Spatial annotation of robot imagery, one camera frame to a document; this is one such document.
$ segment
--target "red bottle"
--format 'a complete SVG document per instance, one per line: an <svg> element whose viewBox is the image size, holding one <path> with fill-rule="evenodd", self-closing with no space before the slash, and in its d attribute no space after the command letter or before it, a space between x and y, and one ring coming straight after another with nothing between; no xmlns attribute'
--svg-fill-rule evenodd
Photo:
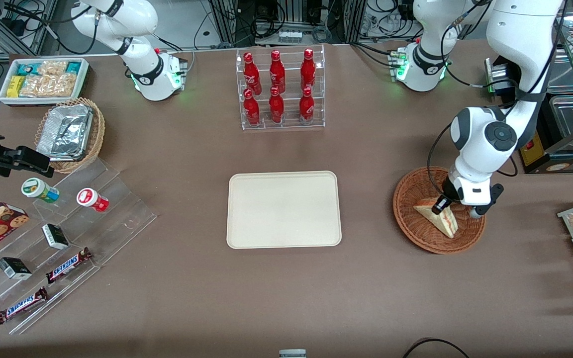
<svg viewBox="0 0 573 358"><path fill-rule="evenodd" d="M271 120L273 123L282 123L282 119L285 115L285 102L282 100L282 96L280 96L280 90L276 86L271 88L269 107L271 107Z"/></svg>
<svg viewBox="0 0 573 358"><path fill-rule="evenodd" d="M260 107L258 106L257 100L253 98L253 92L250 89L245 89L245 102L243 106L245 107L245 115L252 127L257 127L260 125Z"/></svg>
<svg viewBox="0 0 573 358"><path fill-rule="evenodd" d="M269 68L269 73L271 74L271 86L278 88L280 93L284 93L287 89L287 79L285 77L285 66L280 60L280 51L271 51L271 68Z"/></svg>
<svg viewBox="0 0 573 358"><path fill-rule="evenodd" d="M300 82L302 90L307 86L313 88L315 84L315 63L313 62L313 50L311 48L304 50L304 61L300 68L300 76L302 77Z"/></svg>
<svg viewBox="0 0 573 358"><path fill-rule="evenodd" d="M260 71L258 71L258 66L255 66L255 63L253 63L253 55L246 52L243 58L245 59L245 82L247 88L252 89L254 95L260 95L262 93Z"/></svg>
<svg viewBox="0 0 573 358"><path fill-rule="evenodd" d="M300 123L309 125L313 121L313 107L315 102L311 97L311 88L302 90L303 96L300 98Z"/></svg>

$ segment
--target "robotic arm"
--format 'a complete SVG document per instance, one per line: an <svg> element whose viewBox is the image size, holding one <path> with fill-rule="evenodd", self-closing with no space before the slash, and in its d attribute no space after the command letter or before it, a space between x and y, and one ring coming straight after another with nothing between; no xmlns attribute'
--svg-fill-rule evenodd
<svg viewBox="0 0 573 358"><path fill-rule="evenodd" d="M143 97L163 100L185 88L187 62L157 53L144 37L154 33L159 21L152 4L146 0L84 0L73 5L72 16L86 5L92 8L73 21L75 27L121 56Z"/></svg>
<svg viewBox="0 0 573 358"><path fill-rule="evenodd" d="M487 26L487 42L521 69L516 104L510 109L468 107L452 121L450 136L460 151L450 167L443 192L432 211L440 213L458 199L484 215L503 191L490 186L493 172L534 136L545 94L547 62L553 48L551 33L562 0L496 0Z"/></svg>

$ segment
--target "brown tabletop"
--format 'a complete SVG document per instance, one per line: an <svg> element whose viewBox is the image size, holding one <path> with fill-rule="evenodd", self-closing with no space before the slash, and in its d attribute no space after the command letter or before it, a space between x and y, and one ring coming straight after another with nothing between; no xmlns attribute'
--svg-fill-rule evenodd
<svg viewBox="0 0 573 358"><path fill-rule="evenodd" d="M118 56L89 57L100 156L160 217L26 333L0 329L0 357L400 357L428 336L477 358L573 357L573 246L555 215L573 207L573 175L495 175L506 190L477 245L419 249L392 216L395 184L453 115L490 101L450 77L416 93L352 47L325 49L327 126L306 132L243 133L235 50L198 53L187 90L162 102L134 90ZM460 41L453 71L478 83L489 56ZM3 144L32 146L45 111L2 105ZM456 155L443 140L434 164ZM313 170L337 175L339 245L227 246L232 175ZM19 186L31 176L0 178L0 201L30 205Z"/></svg>

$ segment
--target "wicker basket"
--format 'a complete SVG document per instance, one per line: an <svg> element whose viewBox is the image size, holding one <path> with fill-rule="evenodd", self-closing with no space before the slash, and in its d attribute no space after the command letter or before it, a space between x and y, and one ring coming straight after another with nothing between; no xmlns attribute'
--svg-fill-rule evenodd
<svg viewBox="0 0 573 358"><path fill-rule="evenodd" d="M446 168L431 167L430 172L437 185L448 177ZM456 254L470 249L481 238L486 217L471 218L469 206L453 202L450 208L459 229L454 238L448 238L413 208L421 199L438 196L439 192L430 183L425 167L405 175L397 184L393 197L393 212L400 228L416 245L435 254Z"/></svg>
<svg viewBox="0 0 573 358"><path fill-rule="evenodd" d="M56 107L61 106L73 106L75 104L85 104L94 110L93 124L90 129L90 137L88 139L86 147L86 156L77 162L50 162L50 166L54 168L59 173L70 174L75 169L84 165L85 163L91 162L98 156L100 152L100 147L103 145L103 135L105 134L105 120L103 119L103 113L100 112L96 104L87 98L77 98L57 104ZM45 125L46 119L48 118L48 113L43 116L41 124L39 124L39 129L37 134L34 136L34 145L39 143L39 138L41 138L41 133L43 133L43 125Z"/></svg>

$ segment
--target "glass display case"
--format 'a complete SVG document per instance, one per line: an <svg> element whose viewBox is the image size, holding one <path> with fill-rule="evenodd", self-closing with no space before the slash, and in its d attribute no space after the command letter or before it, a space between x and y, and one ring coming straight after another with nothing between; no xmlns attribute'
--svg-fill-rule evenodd
<svg viewBox="0 0 573 358"><path fill-rule="evenodd" d="M563 21L537 133L520 152L526 173L573 173L573 9Z"/></svg>

